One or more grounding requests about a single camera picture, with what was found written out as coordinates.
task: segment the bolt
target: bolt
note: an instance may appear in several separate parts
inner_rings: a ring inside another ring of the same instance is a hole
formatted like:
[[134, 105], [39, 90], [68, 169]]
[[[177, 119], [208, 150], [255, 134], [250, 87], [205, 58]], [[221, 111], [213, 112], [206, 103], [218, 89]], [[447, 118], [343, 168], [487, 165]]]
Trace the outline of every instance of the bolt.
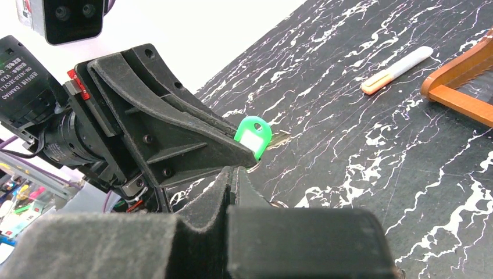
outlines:
[[171, 176], [171, 174], [172, 174], [172, 173], [171, 173], [171, 170], [170, 170], [170, 169], [166, 168], [166, 169], [164, 169], [164, 170], [163, 170], [163, 175], [164, 175], [165, 177], [170, 177], [170, 176]]
[[144, 142], [145, 142], [146, 144], [150, 144], [150, 143], [152, 143], [152, 141], [153, 141], [153, 138], [152, 138], [152, 136], [151, 136], [151, 135], [145, 135], [145, 136], [144, 136]]

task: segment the highlighter pen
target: highlighter pen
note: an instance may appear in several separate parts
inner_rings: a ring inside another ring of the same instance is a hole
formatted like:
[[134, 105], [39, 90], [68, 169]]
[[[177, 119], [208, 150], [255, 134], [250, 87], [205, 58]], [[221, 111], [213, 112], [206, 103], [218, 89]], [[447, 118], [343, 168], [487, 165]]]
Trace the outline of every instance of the highlighter pen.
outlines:
[[363, 84], [361, 84], [361, 90], [368, 95], [377, 92], [380, 88], [398, 78], [401, 74], [404, 74], [412, 67], [418, 65], [421, 61], [430, 57], [432, 53], [433, 49], [429, 46], [422, 46], [418, 48], [401, 60], [395, 62], [392, 66], [368, 78]]

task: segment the green key tag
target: green key tag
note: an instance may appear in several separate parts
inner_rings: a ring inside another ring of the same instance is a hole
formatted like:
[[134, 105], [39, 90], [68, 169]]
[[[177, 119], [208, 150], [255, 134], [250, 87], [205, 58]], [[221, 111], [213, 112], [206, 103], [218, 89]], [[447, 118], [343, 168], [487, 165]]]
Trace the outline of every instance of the green key tag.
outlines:
[[[255, 128], [255, 124], [260, 125], [260, 128]], [[245, 117], [234, 135], [234, 140], [253, 151], [257, 160], [260, 159], [271, 139], [272, 130], [269, 124], [257, 116]]]

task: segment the white background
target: white background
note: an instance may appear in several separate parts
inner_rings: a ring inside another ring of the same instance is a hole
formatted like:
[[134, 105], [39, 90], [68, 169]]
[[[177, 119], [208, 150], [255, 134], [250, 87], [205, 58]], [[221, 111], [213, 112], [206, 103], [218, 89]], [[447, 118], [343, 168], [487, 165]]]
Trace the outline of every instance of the white background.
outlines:
[[[2, 0], [0, 38], [14, 35], [60, 83], [79, 62], [151, 43], [193, 93], [304, 1], [117, 0], [98, 38], [51, 46], [19, 23], [15, 0]], [[11, 136], [0, 127], [0, 138]], [[17, 140], [9, 149], [25, 152], [21, 144]], [[67, 170], [61, 174], [39, 158], [32, 161], [65, 179], [78, 176]]]

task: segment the marble tabletop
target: marble tabletop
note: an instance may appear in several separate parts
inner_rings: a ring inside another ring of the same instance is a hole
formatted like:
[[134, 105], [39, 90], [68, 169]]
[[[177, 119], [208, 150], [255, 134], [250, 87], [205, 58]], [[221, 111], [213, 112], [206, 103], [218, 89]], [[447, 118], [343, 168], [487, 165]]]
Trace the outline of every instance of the marble tabletop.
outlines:
[[[408, 278], [493, 278], [493, 133], [419, 94], [491, 15], [491, 0], [308, 0], [197, 97], [233, 123], [256, 115], [291, 133], [250, 174], [268, 199], [373, 212]], [[363, 80], [423, 45], [431, 58], [362, 93]]]

